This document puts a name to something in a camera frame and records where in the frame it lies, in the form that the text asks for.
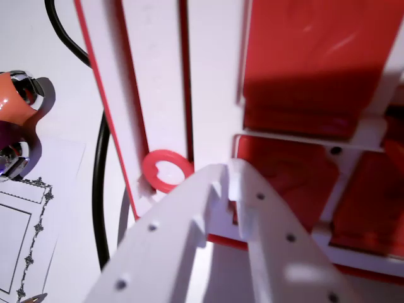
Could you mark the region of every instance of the red washer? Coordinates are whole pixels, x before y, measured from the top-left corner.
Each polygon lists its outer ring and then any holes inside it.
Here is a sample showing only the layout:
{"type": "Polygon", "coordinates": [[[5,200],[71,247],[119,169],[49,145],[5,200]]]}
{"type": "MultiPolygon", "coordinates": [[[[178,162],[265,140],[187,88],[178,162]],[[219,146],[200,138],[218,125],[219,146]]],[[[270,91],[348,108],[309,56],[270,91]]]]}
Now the red washer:
{"type": "Polygon", "coordinates": [[[143,174],[146,177],[146,180],[151,184],[151,186],[153,186],[155,189],[158,189],[159,191],[162,191],[163,193],[168,194],[178,184],[168,184],[166,182],[161,181],[157,177],[158,169],[156,164],[159,161],[167,161],[175,164],[182,170],[185,178],[188,178],[190,175],[194,173],[193,165],[189,163],[189,161],[180,154],[170,150],[152,151],[143,159],[141,168],[143,174]]]}

